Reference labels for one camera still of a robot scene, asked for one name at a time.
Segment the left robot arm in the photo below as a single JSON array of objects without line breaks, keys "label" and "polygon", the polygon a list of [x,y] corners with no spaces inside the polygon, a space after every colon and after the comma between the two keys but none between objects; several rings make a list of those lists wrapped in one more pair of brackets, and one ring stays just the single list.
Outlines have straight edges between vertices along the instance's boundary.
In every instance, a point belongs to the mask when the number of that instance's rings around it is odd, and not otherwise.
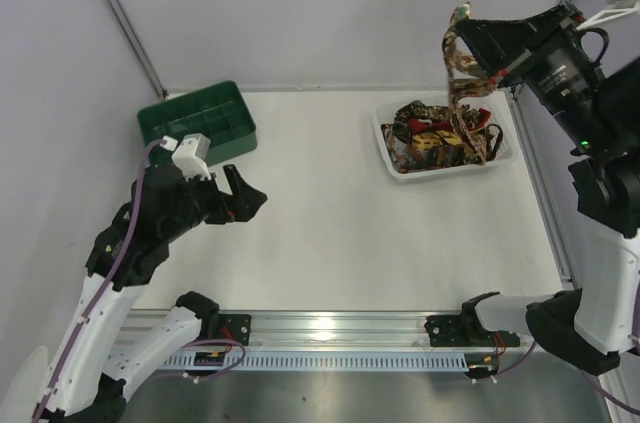
[{"label": "left robot arm", "polygon": [[168,259],[172,243],[202,224],[249,222],[267,202],[267,194],[248,184],[235,165],[223,171],[227,192],[211,173],[186,176],[173,164],[141,169],[130,201],[96,236],[73,320],[28,421],[116,422],[167,357],[217,334],[219,305],[189,291],[119,362],[107,361],[124,320]]}]

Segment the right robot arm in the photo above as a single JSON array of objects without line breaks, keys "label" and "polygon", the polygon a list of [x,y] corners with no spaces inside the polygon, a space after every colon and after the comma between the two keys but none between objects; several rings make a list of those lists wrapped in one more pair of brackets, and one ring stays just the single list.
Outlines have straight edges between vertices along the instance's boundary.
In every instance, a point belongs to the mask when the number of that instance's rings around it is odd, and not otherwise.
[{"label": "right robot arm", "polygon": [[569,166],[584,229],[582,285],[543,296],[489,292],[462,315],[483,333],[532,337],[566,363],[599,376],[639,350],[639,63],[605,75],[582,46],[591,26],[573,4],[515,20],[477,19],[469,3],[447,40],[461,72],[496,88],[527,86],[572,141]]}]

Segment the floral patterned tie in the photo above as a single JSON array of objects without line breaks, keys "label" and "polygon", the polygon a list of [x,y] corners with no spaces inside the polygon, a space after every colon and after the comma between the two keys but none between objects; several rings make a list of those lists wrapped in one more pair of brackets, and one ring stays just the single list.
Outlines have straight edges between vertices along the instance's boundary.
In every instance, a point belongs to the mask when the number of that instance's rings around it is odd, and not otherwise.
[{"label": "floral patterned tie", "polygon": [[457,24],[472,19],[472,5],[465,1],[452,12],[448,27],[441,40],[441,52],[447,79],[447,107],[449,122],[453,132],[458,136],[465,152],[473,160],[484,165],[489,160],[487,143],[471,131],[465,122],[461,100],[468,97],[485,97],[493,93],[496,84],[490,80],[476,58],[470,53],[463,53],[457,46],[459,33]]}]

